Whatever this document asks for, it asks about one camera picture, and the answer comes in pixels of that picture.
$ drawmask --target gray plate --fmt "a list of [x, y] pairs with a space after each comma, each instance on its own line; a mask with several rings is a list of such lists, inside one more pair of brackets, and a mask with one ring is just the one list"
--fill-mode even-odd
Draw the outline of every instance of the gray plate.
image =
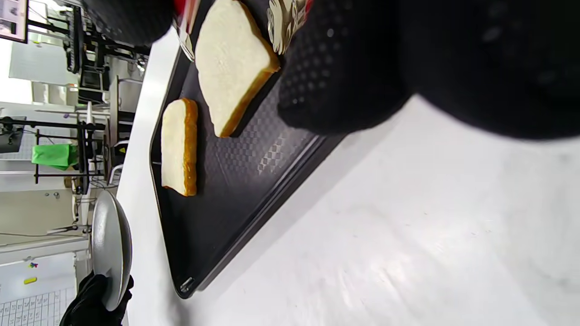
[[93, 215], [92, 258], [95, 274], [109, 278], [103, 304], [108, 311], [119, 306], [131, 271], [131, 230], [119, 202], [103, 191]]

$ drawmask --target white countertop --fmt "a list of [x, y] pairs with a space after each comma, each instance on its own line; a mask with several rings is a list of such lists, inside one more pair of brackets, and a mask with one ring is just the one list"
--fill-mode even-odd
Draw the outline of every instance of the white countertop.
[[117, 192], [130, 325], [580, 320], [580, 141], [500, 139], [419, 97], [347, 137], [206, 290], [179, 299], [148, 162], [178, 50], [175, 35], [153, 46]]

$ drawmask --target gloved hand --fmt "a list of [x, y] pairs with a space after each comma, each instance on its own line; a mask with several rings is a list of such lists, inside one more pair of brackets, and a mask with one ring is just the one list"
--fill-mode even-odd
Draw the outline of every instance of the gloved hand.
[[387, 120], [411, 95], [397, 44], [397, 1], [314, 0], [286, 55], [280, 117], [323, 135]]
[[151, 45], [171, 28], [175, 10], [165, 0], [82, 0], [95, 26], [114, 41]]
[[120, 326], [127, 303], [132, 297], [133, 277], [129, 278], [127, 290], [114, 311], [108, 311], [102, 298], [107, 289], [107, 277], [90, 273], [80, 285], [77, 297], [68, 306], [60, 326]]

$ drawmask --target green cloth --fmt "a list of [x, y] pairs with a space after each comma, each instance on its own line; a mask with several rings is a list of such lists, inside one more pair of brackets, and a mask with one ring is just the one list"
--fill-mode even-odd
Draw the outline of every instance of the green cloth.
[[32, 163], [65, 171], [78, 163], [78, 147], [72, 144], [36, 145], [32, 148]]

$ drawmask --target metal rack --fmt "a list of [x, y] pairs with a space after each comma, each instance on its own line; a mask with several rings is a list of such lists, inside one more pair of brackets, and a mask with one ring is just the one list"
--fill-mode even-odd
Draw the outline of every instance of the metal rack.
[[[37, 126], [47, 126], [47, 127], [54, 127], [54, 128], [69, 128], [75, 129], [77, 131], [77, 136], [55, 136], [55, 135], [44, 135], [41, 134], [40, 131], [37, 129], [35, 132], [36, 136], [36, 144], [40, 143], [40, 139], [43, 137], [47, 138], [55, 138], [55, 139], [71, 139], [76, 140], [78, 142], [78, 171], [71, 171], [67, 172], [64, 171], [62, 173], [40, 173], [39, 165], [35, 164], [35, 171], [34, 171], [34, 181], [38, 184], [39, 178], [42, 177], [63, 177], [63, 176], [71, 176], [80, 178], [81, 185], [79, 186], [80, 189], [77, 189], [78, 193], [85, 194], [88, 191], [90, 179], [95, 176], [102, 176], [105, 179], [108, 179], [108, 170], [106, 168], [107, 163], [107, 155], [104, 155], [108, 149], [107, 145], [107, 137], [106, 135], [103, 136], [102, 139], [94, 138], [96, 131], [105, 131], [106, 126], [103, 124], [87, 124], [86, 122], [78, 122], [77, 124], [64, 124], [59, 122], [43, 122], [43, 121], [26, 121], [26, 120], [13, 120], [13, 119], [6, 119], [0, 118], [0, 123], [5, 125], [28, 125], [32, 128]], [[89, 169], [89, 161], [95, 160], [97, 151], [93, 147], [93, 144], [99, 145], [101, 144], [101, 148], [103, 150], [103, 163], [104, 168], [103, 171], [91, 171]]]

